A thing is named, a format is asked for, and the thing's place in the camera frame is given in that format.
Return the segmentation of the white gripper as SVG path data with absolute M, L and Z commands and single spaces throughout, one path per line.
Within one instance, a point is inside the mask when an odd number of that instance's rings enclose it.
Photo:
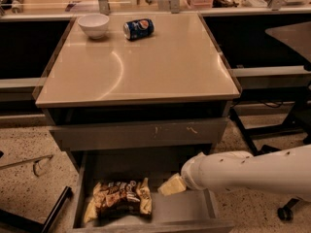
M 201 152 L 190 158 L 182 167 L 182 177 L 179 173 L 174 174 L 163 183 L 157 191 L 163 196 L 168 196 L 181 193 L 185 191 L 187 187 L 192 190 L 204 190 L 205 187 L 199 175 L 199 164 L 204 157 L 205 154 Z

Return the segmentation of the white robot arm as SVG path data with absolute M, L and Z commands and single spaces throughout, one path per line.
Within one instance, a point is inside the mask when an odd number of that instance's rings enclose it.
M 200 153 L 188 160 L 180 173 L 163 183 L 158 192 L 167 196 L 188 188 L 213 192 L 248 188 L 310 202 L 311 146 L 257 156 L 243 150 Z

